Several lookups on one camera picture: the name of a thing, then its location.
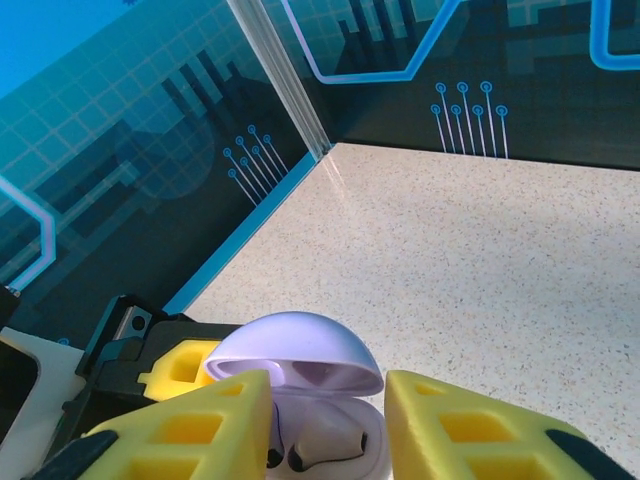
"open case lid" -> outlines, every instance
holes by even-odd
[[[214,379],[246,370],[269,371],[286,393],[367,396],[384,388],[380,369],[351,330],[314,313],[283,312],[247,323],[205,360]]]

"white earbud case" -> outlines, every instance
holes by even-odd
[[[312,313],[269,315],[225,338],[205,367],[215,379],[269,371],[277,407],[270,448],[283,459],[267,470],[268,479],[388,478],[384,417],[356,398],[381,392],[384,380],[367,347],[348,328]],[[340,458],[323,460],[327,456]]]

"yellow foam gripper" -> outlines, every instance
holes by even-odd
[[[269,374],[252,370],[102,423],[118,440],[80,480],[264,480]]]
[[[144,396],[161,402],[213,383],[204,370],[204,359],[220,344],[219,340],[183,340],[155,361],[149,373],[141,373]]]
[[[417,373],[391,371],[385,417],[395,480],[587,480],[545,434],[564,422]]]

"blue glowing line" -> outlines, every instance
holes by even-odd
[[[244,145],[242,146],[242,148],[244,148],[244,151],[247,152],[248,157],[251,159],[251,161],[253,162],[253,164],[256,166],[256,168],[258,168],[258,163],[255,161],[255,159],[253,158],[253,156],[251,155],[251,153],[249,153],[249,150],[247,150],[247,147],[245,147]],[[251,147],[251,152],[255,154],[255,148]],[[271,169],[269,168],[269,165],[267,165],[264,160],[262,161],[262,164],[264,165],[264,168],[267,169],[267,172],[269,172],[269,175],[271,175],[271,178],[273,178],[273,181],[275,182],[273,185],[271,184],[271,182],[267,179],[266,176],[264,176],[265,180],[267,180],[267,183],[269,184],[269,186],[271,188],[273,188],[275,185],[278,184],[278,179],[276,178],[276,176],[273,174],[273,172],[271,171]]]
[[[440,123],[440,105],[433,104],[431,105],[431,113],[433,113],[436,117],[436,122],[438,123],[438,133],[440,134],[440,141],[442,142],[442,150],[444,153],[447,153],[447,144],[444,142],[444,134],[442,132],[442,123]]]
[[[496,150],[496,133],[493,128],[493,114],[491,112],[491,100],[489,100],[489,93],[493,90],[493,85],[491,82],[482,82],[480,84],[480,89],[484,92],[487,98],[487,115],[489,116],[489,128],[491,128],[491,143],[493,144],[493,156],[497,157],[498,152]]]
[[[589,54],[591,61],[603,70],[626,72],[640,70],[640,54],[612,55],[609,52],[611,30],[611,0],[591,1],[591,33]]]
[[[496,107],[496,113],[500,117],[500,123],[502,125],[502,142],[504,143],[504,158],[509,158],[509,149],[507,147],[507,128],[505,126],[505,118],[509,114],[509,110],[504,105],[498,105]]]
[[[244,188],[244,185],[242,185],[242,182],[240,182],[240,180],[238,179],[238,175],[237,175],[235,169],[233,169],[233,168],[229,169],[229,172],[227,174],[229,175],[229,178],[233,178],[236,181],[236,183],[242,189],[244,194],[249,198],[249,200],[251,200],[251,203],[253,203],[253,206],[257,207],[258,204],[256,203],[256,201],[253,199],[253,197],[251,195],[249,195],[249,192],[247,192],[247,189]]]
[[[264,137],[262,137],[262,139],[264,140],[264,143],[266,143],[267,145],[269,145],[271,147],[271,150],[273,151],[275,156],[278,158],[278,161],[280,162],[280,165],[282,165],[282,168],[284,168],[284,171],[289,173],[289,169],[287,168],[287,166],[282,161],[282,157],[280,157],[280,154],[276,150],[276,147],[274,147],[273,143],[271,143],[271,135],[265,135]]]
[[[40,224],[40,257],[8,285],[10,289],[21,292],[56,261],[56,223],[53,215],[2,175],[0,191]]]
[[[469,129],[469,139],[471,140],[471,151],[476,154],[476,142],[473,140],[473,130],[471,129],[471,117],[469,116],[469,105],[467,104],[467,92],[469,85],[465,82],[458,83],[458,91],[462,93],[462,101],[464,102],[464,114],[467,117],[467,128]]]
[[[244,178],[244,181],[247,182],[247,184],[251,187],[251,189],[254,191],[254,193],[258,196],[258,198],[260,200],[262,200],[262,197],[260,196],[260,194],[258,193],[258,191],[256,190],[256,187],[253,186],[253,184],[251,183],[251,180],[249,180],[247,178],[247,176],[244,174],[244,172],[242,171],[242,168],[240,167],[240,165],[238,165],[238,162],[235,161],[235,159],[233,158],[233,155],[231,155],[231,149],[230,148],[225,148],[222,151],[222,155],[227,157],[229,160],[231,160],[231,163],[233,163],[234,167],[236,167],[236,170],[238,172],[240,172],[240,175],[242,175],[242,178]]]
[[[462,154],[466,155],[467,151],[464,147],[464,137],[462,136],[462,127],[460,126],[460,114],[462,113],[462,109],[460,105],[452,105],[451,113],[453,113],[456,117],[456,124],[458,125],[458,136],[460,137],[460,146],[462,147]]]
[[[440,94],[442,99],[442,111],[444,112],[444,118],[447,121],[447,130],[449,130],[449,139],[451,140],[451,150],[456,153],[456,144],[453,141],[453,130],[451,130],[451,121],[449,120],[449,112],[447,111],[447,101],[444,98],[444,93],[447,91],[447,86],[444,83],[436,83],[436,92]]]
[[[260,161],[262,163],[264,163],[265,165],[268,165],[267,161],[264,159],[264,157],[262,156],[262,154],[260,153],[260,147],[259,146],[255,146],[251,149],[251,151],[253,152],[253,154],[255,156],[257,156]],[[276,169],[276,172],[278,172],[278,175],[280,175],[280,178],[284,178],[284,173],[282,173],[280,171],[280,168],[278,167],[278,164],[276,162],[273,161],[273,158],[269,157],[269,159],[271,160],[271,164],[273,165],[273,167]]]
[[[264,192],[265,196],[269,195],[269,191],[266,188],[264,188],[264,185],[262,185],[262,182],[258,180],[258,177],[256,177],[256,174],[253,173],[253,170],[251,169],[251,165],[249,165],[249,160],[247,159],[247,157],[242,157],[240,159],[240,165],[242,165],[244,168],[246,168],[249,171],[249,173],[251,174],[253,179],[256,181],[256,183],[260,185],[260,188]]]
[[[482,144],[482,156],[486,157],[487,149],[484,144],[484,131],[482,129],[482,113],[484,112],[484,109],[481,105],[474,105],[471,111],[476,117],[478,117],[478,132],[480,133],[480,143]]]
[[[444,31],[445,27],[451,20],[454,12],[458,8],[458,5],[462,3],[462,0],[445,0],[440,7],[440,10],[436,14],[429,30],[425,33],[424,37],[420,41],[418,48],[414,52],[411,60],[404,70],[396,70],[390,72],[368,72],[368,73],[351,73],[346,75],[323,75],[318,68],[318,64],[311,53],[309,44],[302,33],[302,29],[298,24],[289,0],[280,0],[284,10],[289,18],[289,22],[293,28],[293,31],[298,37],[298,42],[302,47],[305,57],[309,62],[309,67],[314,76],[322,83],[326,85],[345,85],[355,83],[391,83],[391,82],[410,82],[418,73],[418,69],[422,66],[425,59],[431,53],[431,49],[435,45],[436,41]]]
[[[271,160],[271,163],[276,167],[276,169],[278,169],[278,173],[282,176],[282,178],[284,178],[284,174],[282,172],[280,172],[280,169],[278,168],[278,165],[276,164],[276,161],[273,159],[273,157],[271,156],[271,154],[269,153],[269,151],[267,150],[267,147],[264,146],[264,143],[262,143],[262,140],[260,140],[260,137],[258,136],[258,132],[256,130],[255,125],[249,125],[249,127],[247,128],[247,131],[253,135],[255,137],[255,139],[258,141],[258,144],[262,147],[262,150],[264,151],[264,153],[267,155],[267,157],[269,157],[269,160]],[[269,142],[271,141],[271,136],[269,135],[265,135],[264,138],[268,138]],[[289,170],[287,169],[286,166],[284,166],[284,164],[282,165],[284,167],[284,171],[285,173],[288,173]]]
[[[253,157],[249,153],[249,150],[247,150],[247,147],[244,144],[244,138],[242,136],[238,135],[236,137],[236,145],[238,145],[239,147],[242,147],[242,149],[245,151],[247,156],[251,159],[251,162],[253,162],[254,166],[256,167],[256,170],[258,170],[258,172],[260,172],[260,175],[262,175],[262,178],[264,178],[265,182],[267,182],[267,185],[269,185],[269,188],[273,188],[273,185],[271,185],[271,183],[269,182],[269,179],[267,178],[267,176],[264,174],[264,172],[262,171],[260,166],[256,163],[256,161],[253,159]]]

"black earbud tip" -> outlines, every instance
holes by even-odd
[[[275,448],[270,448],[267,452],[267,468],[276,468],[282,463],[284,455]]]
[[[289,460],[289,467],[291,468],[291,470],[298,473],[304,472],[305,468],[302,463],[302,457],[298,455],[298,452],[296,452],[296,449],[294,447],[292,447],[291,450],[289,450],[288,460]]]

